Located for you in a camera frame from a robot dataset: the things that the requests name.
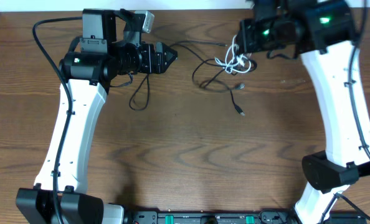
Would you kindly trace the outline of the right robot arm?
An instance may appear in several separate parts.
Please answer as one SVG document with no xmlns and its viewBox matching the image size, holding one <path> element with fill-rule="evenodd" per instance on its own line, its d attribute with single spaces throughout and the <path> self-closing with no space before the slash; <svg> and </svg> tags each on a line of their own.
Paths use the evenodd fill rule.
<svg viewBox="0 0 370 224">
<path fill-rule="evenodd" d="M 295 48 L 315 88 L 326 147 L 302 159 L 307 184 L 289 223 L 324 223 L 344 192 L 370 175 L 370 119 L 359 70 L 364 29 L 348 3 L 254 1 L 254 17 L 240 22 L 237 55 L 265 52 L 269 59 Z"/>
</svg>

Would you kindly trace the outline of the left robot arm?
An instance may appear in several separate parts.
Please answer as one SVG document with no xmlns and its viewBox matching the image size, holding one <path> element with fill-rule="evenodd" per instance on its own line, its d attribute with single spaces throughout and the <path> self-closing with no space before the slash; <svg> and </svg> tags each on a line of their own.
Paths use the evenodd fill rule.
<svg viewBox="0 0 370 224">
<path fill-rule="evenodd" d="M 33 187 L 18 190 L 16 206 L 29 223 L 132 223 L 121 205 L 87 194 L 95 126 L 115 77 L 164 73 L 178 54 L 142 41 L 153 26 L 149 11 L 85 9 L 80 20 L 82 35 L 52 64 L 61 85 L 47 156 Z"/>
</svg>

